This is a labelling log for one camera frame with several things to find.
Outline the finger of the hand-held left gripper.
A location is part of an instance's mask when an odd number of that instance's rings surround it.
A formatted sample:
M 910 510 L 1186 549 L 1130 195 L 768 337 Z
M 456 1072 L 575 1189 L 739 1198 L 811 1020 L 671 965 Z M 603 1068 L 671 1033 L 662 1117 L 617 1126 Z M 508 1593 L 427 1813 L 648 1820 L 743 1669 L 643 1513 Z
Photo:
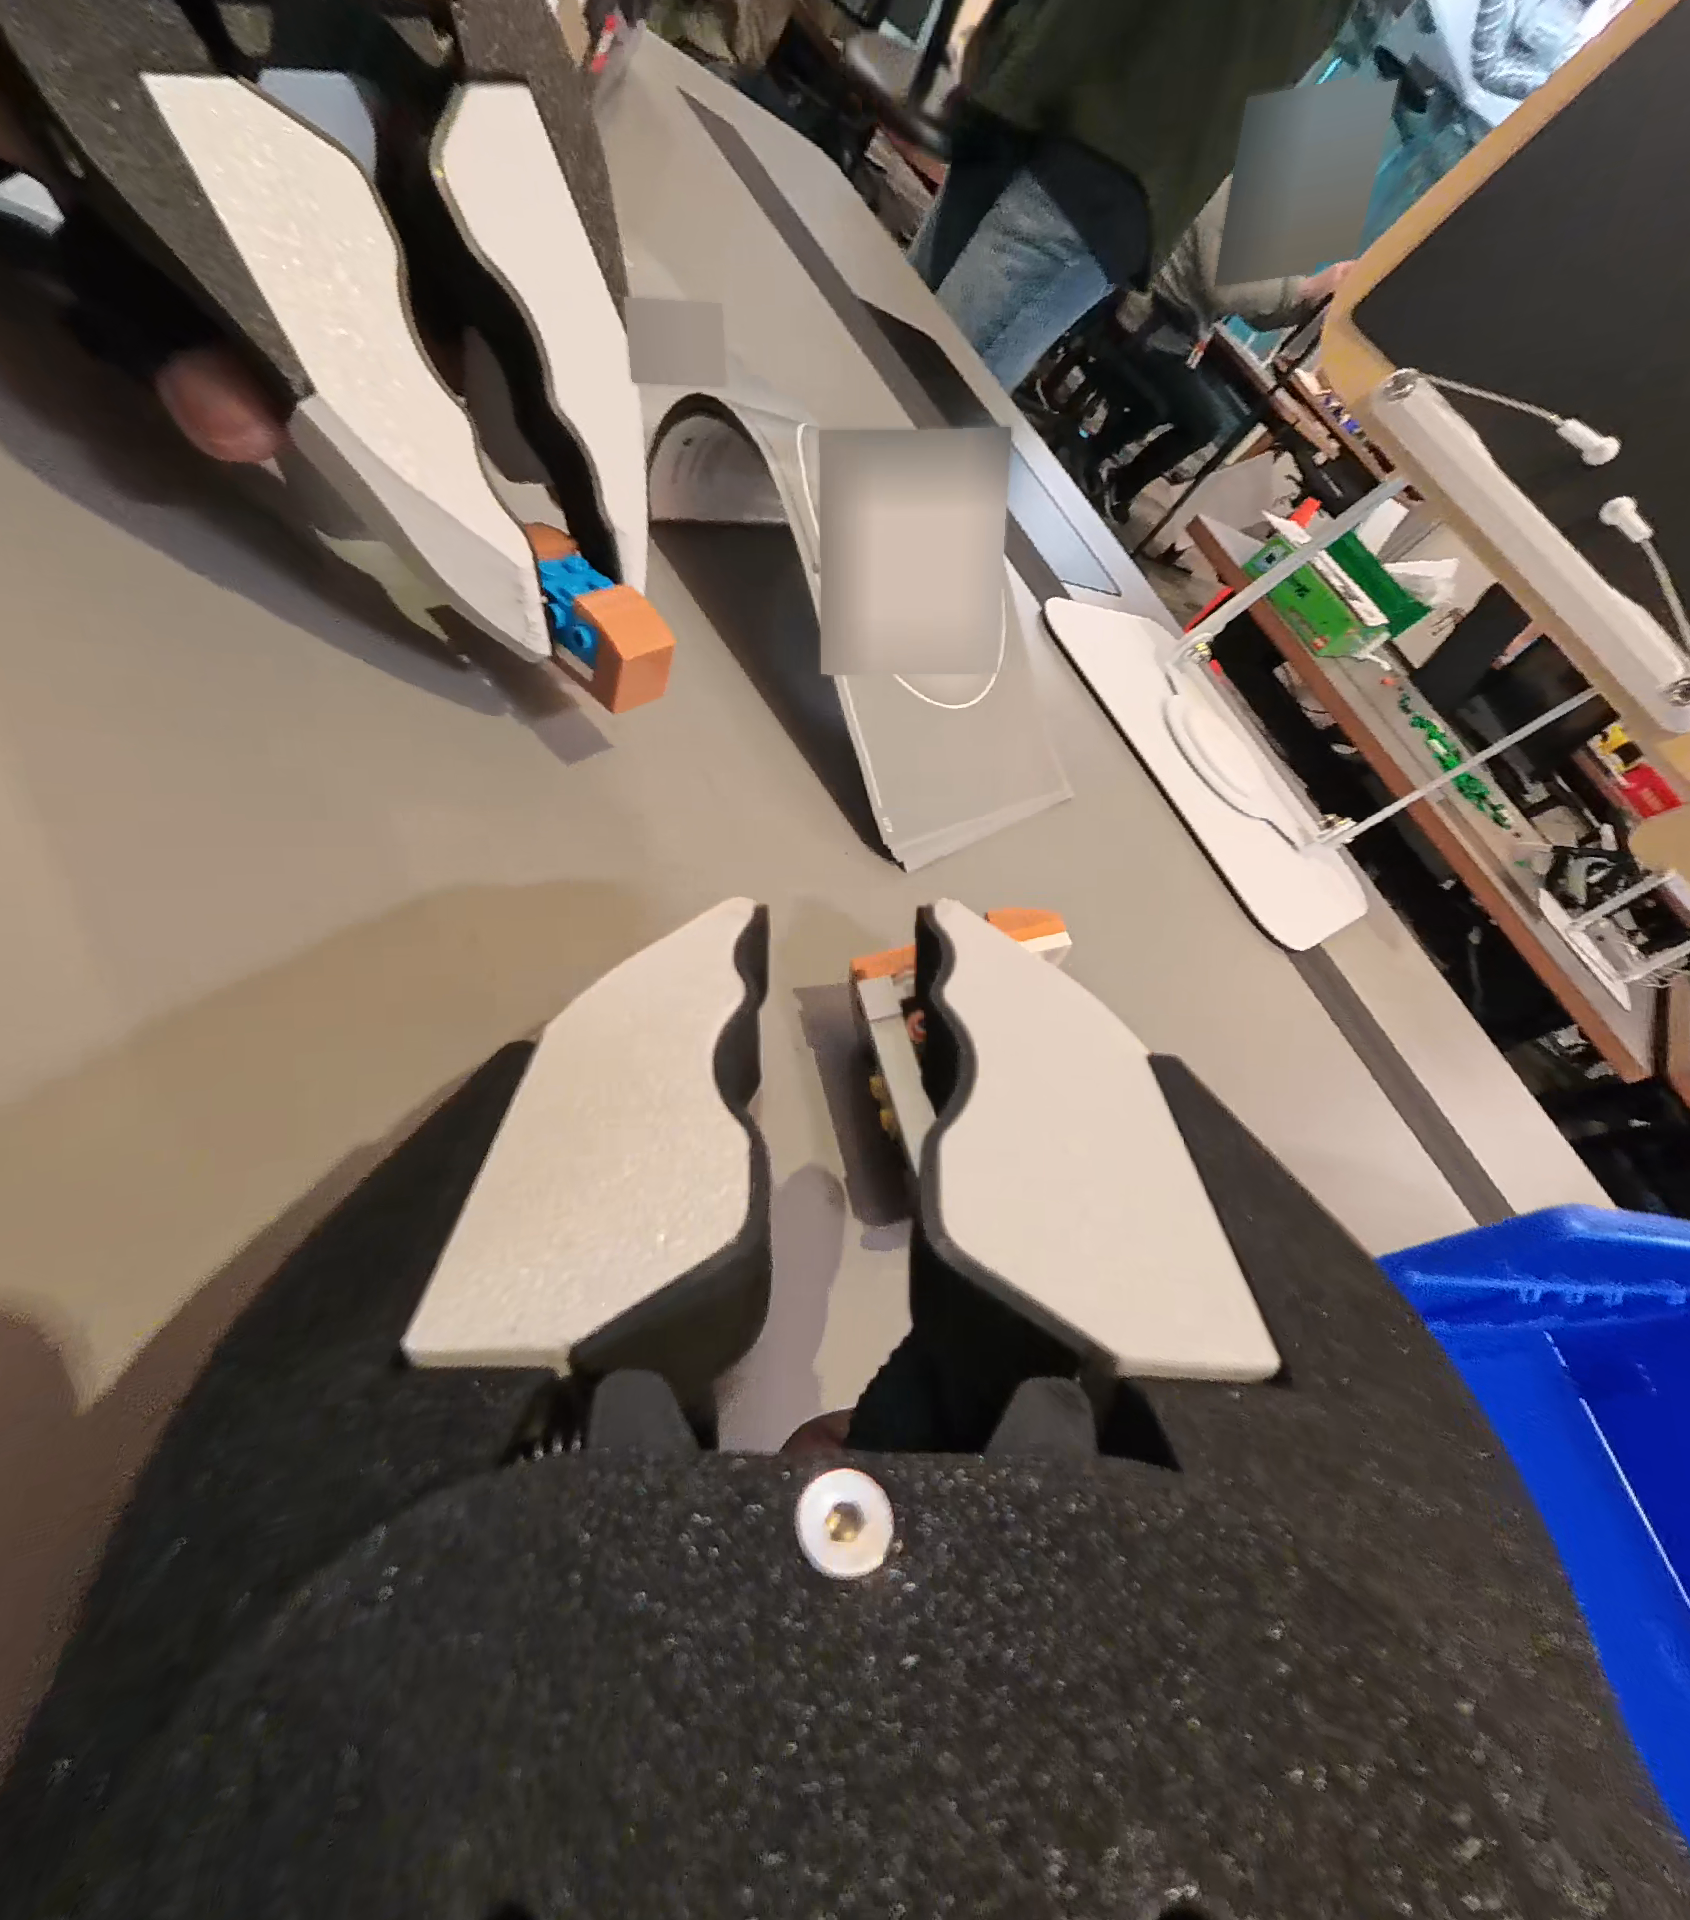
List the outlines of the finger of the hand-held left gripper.
M 467 406 L 413 337 L 402 235 L 354 146 L 232 75 L 151 75 L 145 90 L 283 329 L 308 379 L 283 431 L 308 465 L 427 584 L 427 602 L 543 663 L 526 534 L 487 485 Z
M 582 566 L 643 589 L 643 415 L 622 327 L 612 161 L 575 82 L 456 82 L 427 186 L 458 242 L 456 291 L 487 359 L 476 415 L 499 473 L 539 473 Z

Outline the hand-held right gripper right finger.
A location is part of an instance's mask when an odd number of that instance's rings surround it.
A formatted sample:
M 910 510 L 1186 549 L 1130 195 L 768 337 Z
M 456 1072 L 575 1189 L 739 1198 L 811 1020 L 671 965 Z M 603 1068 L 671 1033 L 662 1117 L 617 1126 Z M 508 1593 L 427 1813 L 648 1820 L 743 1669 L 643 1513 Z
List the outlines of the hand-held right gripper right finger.
M 1275 1376 L 1156 1050 L 963 904 L 915 918 L 915 994 L 927 1252 L 1111 1376 Z

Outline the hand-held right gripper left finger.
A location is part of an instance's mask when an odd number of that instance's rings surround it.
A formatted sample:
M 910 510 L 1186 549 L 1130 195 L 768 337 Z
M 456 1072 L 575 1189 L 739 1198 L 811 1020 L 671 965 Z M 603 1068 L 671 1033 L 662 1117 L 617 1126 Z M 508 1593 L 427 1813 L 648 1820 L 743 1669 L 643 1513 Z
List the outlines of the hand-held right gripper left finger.
M 402 1354 L 418 1370 L 735 1370 L 768 1321 L 768 906 L 629 952 L 526 1045 Z

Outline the brown brick model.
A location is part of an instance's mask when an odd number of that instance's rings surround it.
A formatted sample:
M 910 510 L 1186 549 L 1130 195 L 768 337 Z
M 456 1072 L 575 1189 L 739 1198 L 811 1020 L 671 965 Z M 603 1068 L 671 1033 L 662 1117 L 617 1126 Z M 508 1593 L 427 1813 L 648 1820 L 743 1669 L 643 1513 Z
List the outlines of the brown brick model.
M 1056 906 L 992 906 L 984 924 L 1002 929 L 1021 952 L 1045 958 L 1053 968 L 1074 965 L 1074 929 Z M 915 1191 L 922 1142 L 933 1126 L 933 1097 L 922 1094 L 915 943 L 852 958 L 846 994 L 852 994 L 873 1117 L 903 1151 L 903 1189 Z

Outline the brown white blue brick assembly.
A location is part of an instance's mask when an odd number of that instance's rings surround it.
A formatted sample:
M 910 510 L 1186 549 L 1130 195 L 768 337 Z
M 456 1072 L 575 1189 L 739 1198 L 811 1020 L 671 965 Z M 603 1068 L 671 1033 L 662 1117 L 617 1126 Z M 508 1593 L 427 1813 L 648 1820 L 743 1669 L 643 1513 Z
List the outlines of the brown white blue brick assembly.
M 603 702 L 639 714 L 662 701 L 671 622 L 629 589 L 612 584 L 569 531 L 526 519 L 526 559 L 543 584 L 549 661 Z

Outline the white instruction booklet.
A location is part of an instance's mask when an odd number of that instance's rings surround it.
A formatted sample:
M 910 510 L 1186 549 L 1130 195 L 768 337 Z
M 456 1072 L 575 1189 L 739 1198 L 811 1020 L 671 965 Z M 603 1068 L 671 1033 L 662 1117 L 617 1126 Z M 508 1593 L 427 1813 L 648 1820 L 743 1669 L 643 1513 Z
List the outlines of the white instruction booklet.
M 1002 430 L 820 430 L 750 389 L 643 389 L 643 519 L 829 799 L 898 869 L 1056 799 Z

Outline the long wooden table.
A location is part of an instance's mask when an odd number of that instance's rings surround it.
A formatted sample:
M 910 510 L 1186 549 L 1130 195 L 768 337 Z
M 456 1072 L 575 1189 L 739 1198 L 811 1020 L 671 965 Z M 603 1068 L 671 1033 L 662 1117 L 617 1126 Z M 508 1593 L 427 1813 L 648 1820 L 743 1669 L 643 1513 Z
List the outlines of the long wooden table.
M 1323 823 L 1363 823 L 1437 774 L 1406 717 L 1406 683 L 1363 661 L 1307 661 L 1275 602 L 1250 602 L 1215 636 L 1215 663 Z M 1464 795 L 1437 787 L 1385 817 L 1350 844 L 1350 862 L 1498 1050 L 1561 1045 L 1586 1079 L 1657 1079 L 1657 992 L 1617 1001 L 1594 983 L 1539 918 L 1522 844 Z

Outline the blue plastic bin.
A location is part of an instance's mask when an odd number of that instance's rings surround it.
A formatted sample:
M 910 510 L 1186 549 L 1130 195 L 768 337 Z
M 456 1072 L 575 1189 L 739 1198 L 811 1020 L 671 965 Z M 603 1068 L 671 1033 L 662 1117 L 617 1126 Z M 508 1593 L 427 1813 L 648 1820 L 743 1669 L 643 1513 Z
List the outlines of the blue plastic bin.
M 1690 1219 L 1539 1204 L 1395 1249 L 1385 1275 L 1527 1479 L 1690 1835 Z

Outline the green cardboard box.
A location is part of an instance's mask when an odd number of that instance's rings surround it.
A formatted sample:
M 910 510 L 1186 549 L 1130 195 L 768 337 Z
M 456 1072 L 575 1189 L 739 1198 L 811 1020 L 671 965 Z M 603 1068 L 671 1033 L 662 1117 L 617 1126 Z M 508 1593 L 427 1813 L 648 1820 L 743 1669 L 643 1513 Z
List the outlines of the green cardboard box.
M 1334 534 L 1323 566 L 1289 567 L 1260 602 L 1307 646 L 1307 661 L 1363 661 L 1433 620 L 1363 543 Z

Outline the black desktop machine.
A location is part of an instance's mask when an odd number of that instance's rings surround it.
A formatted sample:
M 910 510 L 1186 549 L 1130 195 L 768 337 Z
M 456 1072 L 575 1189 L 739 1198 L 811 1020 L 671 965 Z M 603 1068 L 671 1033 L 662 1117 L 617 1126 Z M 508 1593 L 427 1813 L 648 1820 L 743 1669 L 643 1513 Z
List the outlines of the black desktop machine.
M 1508 584 L 1489 584 L 1479 602 L 1424 648 L 1424 663 L 1412 663 L 1412 693 L 1455 717 L 1464 701 L 1508 683 L 1566 701 L 1582 693 L 1582 669 L 1552 648 L 1552 636 Z

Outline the wood-edged black panel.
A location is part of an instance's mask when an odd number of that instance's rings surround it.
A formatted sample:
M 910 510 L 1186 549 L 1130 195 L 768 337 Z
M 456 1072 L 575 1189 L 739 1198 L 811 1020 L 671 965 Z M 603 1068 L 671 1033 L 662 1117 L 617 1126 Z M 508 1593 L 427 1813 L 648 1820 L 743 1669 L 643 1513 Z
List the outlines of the wood-edged black panel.
M 1672 774 L 1690 880 L 1690 0 L 1625 8 L 1350 270 L 1323 379 Z

